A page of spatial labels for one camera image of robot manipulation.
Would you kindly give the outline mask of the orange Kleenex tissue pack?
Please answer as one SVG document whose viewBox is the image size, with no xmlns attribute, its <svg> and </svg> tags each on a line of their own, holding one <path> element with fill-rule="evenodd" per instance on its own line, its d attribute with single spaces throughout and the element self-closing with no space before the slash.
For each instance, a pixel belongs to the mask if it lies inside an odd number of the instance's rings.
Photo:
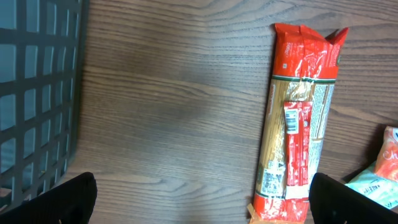
<svg viewBox="0 0 398 224">
<path fill-rule="evenodd" d="M 374 173 L 397 182 L 397 128 L 395 127 L 385 128 L 383 145 L 377 156 Z"/>
</svg>

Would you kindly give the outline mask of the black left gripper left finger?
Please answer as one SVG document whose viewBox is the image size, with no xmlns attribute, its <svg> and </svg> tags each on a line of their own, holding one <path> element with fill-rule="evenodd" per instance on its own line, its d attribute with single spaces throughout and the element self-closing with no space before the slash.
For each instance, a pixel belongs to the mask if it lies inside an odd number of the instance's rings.
<svg viewBox="0 0 398 224">
<path fill-rule="evenodd" d="M 84 172 L 29 202 L 1 215 L 1 224 L 88 224 L 98 189 L 91 172 Z"/>
</svg>

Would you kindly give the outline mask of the teal wet wipes packet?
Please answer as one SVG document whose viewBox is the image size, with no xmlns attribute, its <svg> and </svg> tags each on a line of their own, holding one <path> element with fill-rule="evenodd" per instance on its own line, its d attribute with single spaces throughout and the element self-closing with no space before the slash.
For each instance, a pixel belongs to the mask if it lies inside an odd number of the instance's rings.
<svg viewBox="0 0 398 224">
<path fill-rule="evenodd" d="M 375 162 L 345 186 L 392 210 L 397 206 L 397 182 L 376 175 Z"/>
</svg>

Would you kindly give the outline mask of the orange spaghetti pasta packet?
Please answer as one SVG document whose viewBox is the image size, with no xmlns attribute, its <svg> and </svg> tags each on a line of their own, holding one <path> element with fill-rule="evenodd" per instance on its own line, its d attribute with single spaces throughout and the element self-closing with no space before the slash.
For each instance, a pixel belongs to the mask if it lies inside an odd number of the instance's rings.
<svg viewBox="0 0 398 224">
<path fill-rule="evenodd" d="M 322 153 L 344 28 L 327 37 L 275 24 L 276 41 L 251 223 L 303 223 Z"/>
</svg>

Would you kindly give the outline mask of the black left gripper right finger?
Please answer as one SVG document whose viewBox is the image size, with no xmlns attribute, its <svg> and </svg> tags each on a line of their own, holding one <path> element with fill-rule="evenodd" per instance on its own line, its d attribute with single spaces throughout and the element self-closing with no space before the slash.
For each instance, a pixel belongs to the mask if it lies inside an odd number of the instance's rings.
<svg viewBox="0 0 398 224">
<path fill-rule="evenodd" d="M 316 173 L 309 193 L 315 224 L 397 224 L 397 213 L 323 173 Z"/>
</svg>

